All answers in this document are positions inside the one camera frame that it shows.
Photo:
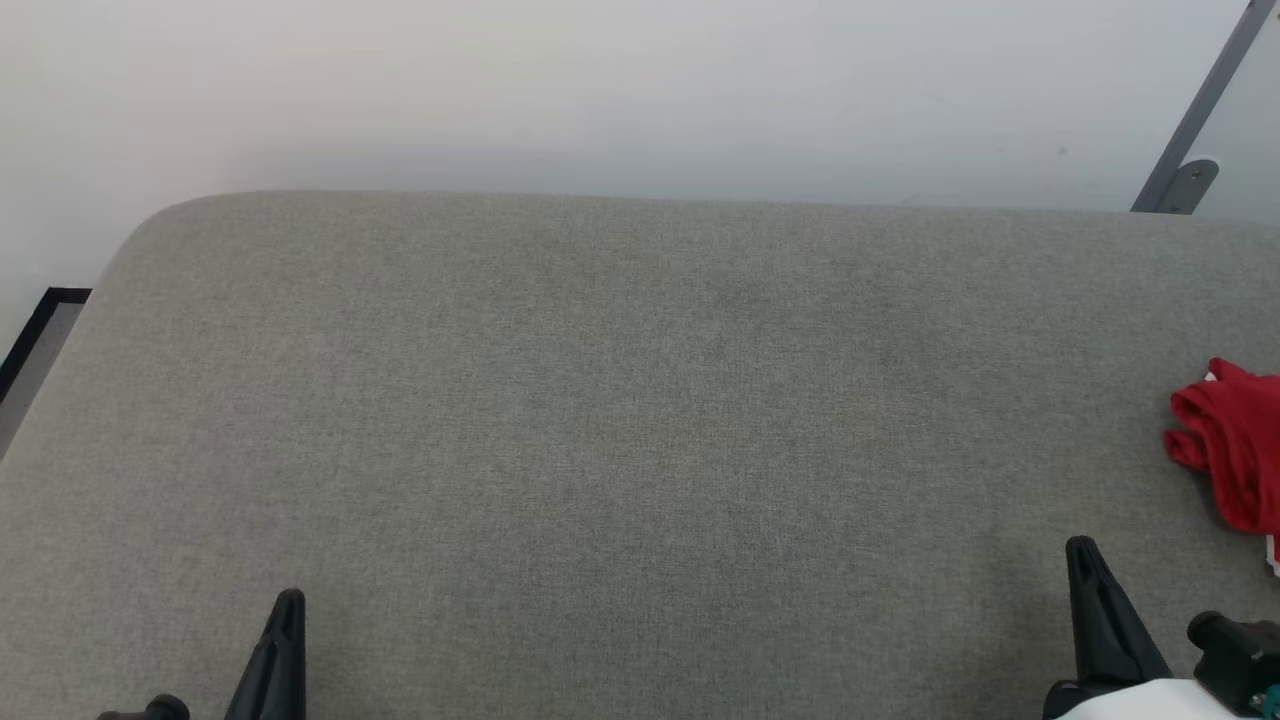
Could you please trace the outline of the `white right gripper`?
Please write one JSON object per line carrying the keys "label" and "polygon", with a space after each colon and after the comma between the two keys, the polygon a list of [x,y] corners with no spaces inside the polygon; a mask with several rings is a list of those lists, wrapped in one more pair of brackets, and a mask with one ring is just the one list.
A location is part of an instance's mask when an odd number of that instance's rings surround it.
{"label": "white right gripper", "polygon": [[1097,543],[1065,546],[1076,680],[1053,684],[1043,720],[1243,720],[1172,671]]}

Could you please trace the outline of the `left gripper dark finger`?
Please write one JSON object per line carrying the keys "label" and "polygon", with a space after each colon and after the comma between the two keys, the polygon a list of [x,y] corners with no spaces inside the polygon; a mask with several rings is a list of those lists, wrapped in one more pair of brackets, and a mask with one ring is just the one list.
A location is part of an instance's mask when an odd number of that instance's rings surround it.
{"label": "left gripper dark finger", "polygon": [[279,593],[224,720],[306,720],[305,593]]}

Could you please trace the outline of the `red Bulls basketball jersey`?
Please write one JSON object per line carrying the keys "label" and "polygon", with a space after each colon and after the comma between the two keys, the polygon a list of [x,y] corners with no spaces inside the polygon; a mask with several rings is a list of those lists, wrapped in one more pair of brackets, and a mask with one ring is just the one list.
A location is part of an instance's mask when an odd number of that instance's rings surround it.
{"label": "red Bulls basketball jersey", "polygon": [[1280,580],[1280,374],[1257,374],[1211,357],[1203,378],[1172,393],[1176,427],[1164,447],[1178,465],[1210,480],[1225,524],[1263,538]]}

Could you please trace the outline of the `grey fabric sofa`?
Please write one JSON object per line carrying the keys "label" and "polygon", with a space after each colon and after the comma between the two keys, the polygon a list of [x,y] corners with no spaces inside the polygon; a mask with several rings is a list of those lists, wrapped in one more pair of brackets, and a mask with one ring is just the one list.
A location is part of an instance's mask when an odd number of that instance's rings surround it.
{"label": "grey fabric sofa", "polygon": [[1093,537],[1172,670],[1280,620],[1164,452],[1280,228],[421,193],[165,209],[0,461],[0,720],[1038,720]]}

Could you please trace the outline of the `black skirting strip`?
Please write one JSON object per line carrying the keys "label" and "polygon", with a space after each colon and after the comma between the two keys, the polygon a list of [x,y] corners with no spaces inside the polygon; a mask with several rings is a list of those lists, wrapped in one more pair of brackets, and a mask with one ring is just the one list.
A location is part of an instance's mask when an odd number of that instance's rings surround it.
{"label": "black skirting strip", "polygon": [[10,352],[0,364],[0,404],[9,395],[10,388],[19,377],[26,361],[35,350],[37,341],[44,334],[56,310],[63,305],[87,304],[91,288],[76,287],[49,287],[40,299],[36,309],[17,336]]}

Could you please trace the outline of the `frosted glass panel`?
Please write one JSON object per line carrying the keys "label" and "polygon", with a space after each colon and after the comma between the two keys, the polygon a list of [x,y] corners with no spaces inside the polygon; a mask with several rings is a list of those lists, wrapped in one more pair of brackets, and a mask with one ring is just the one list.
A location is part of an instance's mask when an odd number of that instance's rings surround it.
{"label": "frosted glass panel", "polygon": [[1280,225],[1280,0],[1216,101],[1190,154],[1219,165],[1196,217]]}

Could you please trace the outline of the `grey metal post bracket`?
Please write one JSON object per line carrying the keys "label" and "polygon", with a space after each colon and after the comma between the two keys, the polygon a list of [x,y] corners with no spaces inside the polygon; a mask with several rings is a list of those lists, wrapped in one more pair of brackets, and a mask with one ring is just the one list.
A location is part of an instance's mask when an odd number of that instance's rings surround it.
{"label": "grey metal post bracket", "polygon": [[1183,164],[1149,210],[1156,214],[1190,215],[1219,176],[1219,164],[1202,158]]}

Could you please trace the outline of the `grey metal post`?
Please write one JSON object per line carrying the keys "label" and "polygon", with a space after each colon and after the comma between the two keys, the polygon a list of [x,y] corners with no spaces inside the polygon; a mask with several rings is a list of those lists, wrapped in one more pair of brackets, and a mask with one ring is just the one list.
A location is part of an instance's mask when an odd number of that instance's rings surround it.
{"label": "grey metal post", "polygon": [[1280,0],[1248,0],[1231,33],[1196,91],[1196,96],[1130,206],[1133,213],[1156,214],[1149,210],[1176,170],[1188,161],[1201,159],[1192,156],[1192,149],[1228,91],[1235,73],[1244,64],[1256,40],[1274,18]]}

